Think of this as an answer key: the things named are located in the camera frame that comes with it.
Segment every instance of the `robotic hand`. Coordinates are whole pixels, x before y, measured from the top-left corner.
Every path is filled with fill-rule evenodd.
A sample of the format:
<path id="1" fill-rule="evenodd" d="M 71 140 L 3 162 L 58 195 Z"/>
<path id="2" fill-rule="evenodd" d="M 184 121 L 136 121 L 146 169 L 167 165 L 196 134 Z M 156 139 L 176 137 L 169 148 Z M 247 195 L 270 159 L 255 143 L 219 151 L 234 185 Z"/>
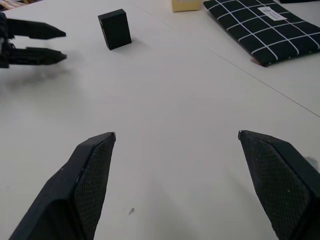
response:
<path id="1" fill-rule="evenodd" d="M 27 47 L 18 49 L 9 42 L 15 35 L 31 39 L 48 40 L 65 37 L 66 33 L 44 22 L 8 19 L 0 12 L 0 68 L 14 65 L 51 65 L 67 58 L 60 51 L 48 48 Z"/>

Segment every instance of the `table surface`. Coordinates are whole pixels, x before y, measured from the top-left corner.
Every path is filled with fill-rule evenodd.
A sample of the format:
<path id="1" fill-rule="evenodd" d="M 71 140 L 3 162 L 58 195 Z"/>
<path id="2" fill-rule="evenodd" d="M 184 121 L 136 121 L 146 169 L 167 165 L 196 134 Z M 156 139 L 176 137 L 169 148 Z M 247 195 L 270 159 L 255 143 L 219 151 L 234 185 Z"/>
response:
<path id="1" fill-rule="evenodd" d="M 320 26 L 320 2 L 284 7 Z M 109 51 L 97 16 L 120 8 L 132 44 Z M 238 130 L 320 159 L 320 54 L 261 67 L 205 9 L 172 13 L 168 0 L 44 0 L 6 15 L 67 32 L 14 43 L 68 59 L 0 69 L 3 239 L 76 145 L 111 131 L 95 240 L 277 239 Z"/>

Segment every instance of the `small debris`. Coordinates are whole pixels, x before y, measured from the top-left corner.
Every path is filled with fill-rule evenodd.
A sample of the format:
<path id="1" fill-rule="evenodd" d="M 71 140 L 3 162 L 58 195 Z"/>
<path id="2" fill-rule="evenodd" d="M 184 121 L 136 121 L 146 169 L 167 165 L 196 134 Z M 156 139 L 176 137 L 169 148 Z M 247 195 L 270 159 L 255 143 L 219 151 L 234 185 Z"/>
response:
<path id="1" fill-rule="evenodd" d="M 130 216 L 130 214 L 133 214 L 134 212 L 135 212 L 135 209 L 132 208 L 132 209 L 130 210 L 130 212 L 129 212 L 129 216 Z"/>

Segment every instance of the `black grid-patterned cloth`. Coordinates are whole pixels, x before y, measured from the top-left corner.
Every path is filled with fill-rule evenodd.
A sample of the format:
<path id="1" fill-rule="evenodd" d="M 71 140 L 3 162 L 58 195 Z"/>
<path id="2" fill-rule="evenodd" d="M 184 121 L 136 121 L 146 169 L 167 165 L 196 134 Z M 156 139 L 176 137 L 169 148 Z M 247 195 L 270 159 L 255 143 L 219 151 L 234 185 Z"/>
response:
<path id="1" fill-rule="evenodd" d="M 261 65 L 320 50 L 320 27 L 272 0 L 210 0 L 204 6 Z M 270 7 L 285 20 L 272 20 L 258 8 Z"/>

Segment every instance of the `white table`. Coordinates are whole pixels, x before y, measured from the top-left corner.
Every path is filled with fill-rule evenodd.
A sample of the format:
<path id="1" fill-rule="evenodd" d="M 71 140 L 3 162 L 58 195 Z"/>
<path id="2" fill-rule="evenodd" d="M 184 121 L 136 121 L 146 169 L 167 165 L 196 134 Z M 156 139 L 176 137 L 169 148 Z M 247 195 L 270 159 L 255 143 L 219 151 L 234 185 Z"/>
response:
<path id="1" fill-rule="evenodd" d="M 164 3 L 153 14 L 140 4 L 44 0 L 6 12 L 67 32 L 48 42 L 19 38 L 17 47 L 48 47 L 68 59 L 0 69 L 1 238 L 11 235 L 77 144 L 115 131 L 96 240 L 276 240 L 238 130 L 278 137 L 319 160 L 319 117 L 241 70 L 249 57 L 203 20 L 204 11 L 173 14 Z M 127 12 L 133 43 L 109 51 L 97 16 L 119 8 Z M 212 33 L 201 35 L 197 22 L 188 32 L 184 22 L 198 18 Z M 201 45 L 214 36 L 212 49 L 220 48 L 220 38 L 221 49 L 234 50 L 234 61 L 245 56 L 239 67 Z M 250 64 L 257 74 L 277 74 L 297 62 Z"/>

